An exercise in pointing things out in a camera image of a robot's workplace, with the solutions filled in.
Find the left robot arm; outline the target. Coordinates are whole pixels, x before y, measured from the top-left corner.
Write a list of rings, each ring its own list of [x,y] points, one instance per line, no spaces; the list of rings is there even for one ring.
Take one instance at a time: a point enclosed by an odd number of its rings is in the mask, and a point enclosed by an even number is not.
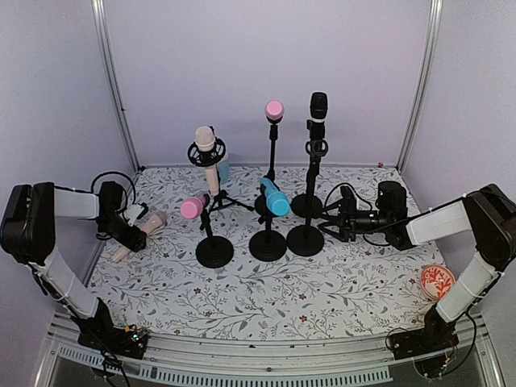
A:
[[[103,182],[96,194],[52,182],[17,185],[1,221],[2,249],[29,267],[40,288],[69,306],[78,318],[95,318],[100,301],[62,258],[56,245],[56,219],[94,221],[98,233],[138,252],[146,247],[147,233],[135,222],[148,207],[143,203],[124,205],[124,197],[125,189],[115,181]]]

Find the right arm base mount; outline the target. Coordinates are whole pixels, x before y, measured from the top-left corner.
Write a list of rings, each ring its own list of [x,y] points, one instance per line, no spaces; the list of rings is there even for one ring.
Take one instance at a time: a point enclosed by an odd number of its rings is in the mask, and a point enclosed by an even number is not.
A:
[[[395,360],[401,360],[453,348],[458,343],[455,323],[426,322],[421,329],[387,334],[385,345]]]

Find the blue microphone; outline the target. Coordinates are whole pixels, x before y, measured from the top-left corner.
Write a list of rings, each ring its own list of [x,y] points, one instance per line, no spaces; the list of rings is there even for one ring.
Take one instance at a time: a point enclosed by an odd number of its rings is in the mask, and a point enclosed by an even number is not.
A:
[[[267,177],[260,181],[260,192],[264,195],[265,205],[272,214],[284,217],[290,212],[289,199]]]

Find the beige pink microphone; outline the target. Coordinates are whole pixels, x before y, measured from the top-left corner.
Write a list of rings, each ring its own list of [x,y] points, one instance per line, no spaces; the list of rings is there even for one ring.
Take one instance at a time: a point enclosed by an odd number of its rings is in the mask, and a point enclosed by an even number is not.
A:
[[[147,247],[147,238],[160,227],[167,225],[167,215],[163,211],[155,212],[145,224],[127,226],[117,232],[113,238],[121,245],[113,254],[112,261],[118,263],[131,252],[140,252]]]

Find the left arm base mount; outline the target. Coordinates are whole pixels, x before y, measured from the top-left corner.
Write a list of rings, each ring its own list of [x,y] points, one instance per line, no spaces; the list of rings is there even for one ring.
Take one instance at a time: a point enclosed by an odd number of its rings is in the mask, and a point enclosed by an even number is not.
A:
[[[148,344],[148,331],[136,326],[125,328],[100,327],[92,319],[72,318],[80,329],[78,343],[98,351],[109,352],[116,356],[125,356],[142,360]]]

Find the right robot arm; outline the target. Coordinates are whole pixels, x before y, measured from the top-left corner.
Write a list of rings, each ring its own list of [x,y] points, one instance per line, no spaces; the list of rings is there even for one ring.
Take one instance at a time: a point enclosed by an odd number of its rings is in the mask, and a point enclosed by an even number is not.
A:
[[[515,259],[515,203],[496,184],[487,184],[449,202],[409,215],[406,188],[382,181],[370,210],[361,210],[349,184],[339,187],[339,200],[318,211],[320,229],[343,242],[357,235],[382,234],[398,251],[435,243],[452,265],[456,282],[425,314],[417,345],[433,352],[447,340],[459,318],[484,298]]]

